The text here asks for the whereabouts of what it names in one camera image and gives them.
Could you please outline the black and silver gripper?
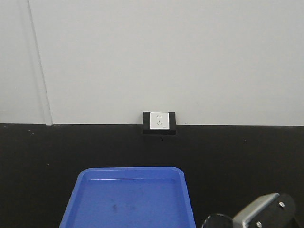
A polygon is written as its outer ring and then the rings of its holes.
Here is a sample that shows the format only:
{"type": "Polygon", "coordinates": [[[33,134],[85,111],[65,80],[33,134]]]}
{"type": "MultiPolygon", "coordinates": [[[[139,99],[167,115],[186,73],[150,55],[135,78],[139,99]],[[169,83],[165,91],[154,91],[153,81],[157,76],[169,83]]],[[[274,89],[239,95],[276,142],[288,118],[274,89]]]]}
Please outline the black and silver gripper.
{"type": "Polygon", "coordinates": [[[288,194],[260,196],[233,218],[224,214],[209,215],[203,228],[295,228],[296,204],[288,194]]]}

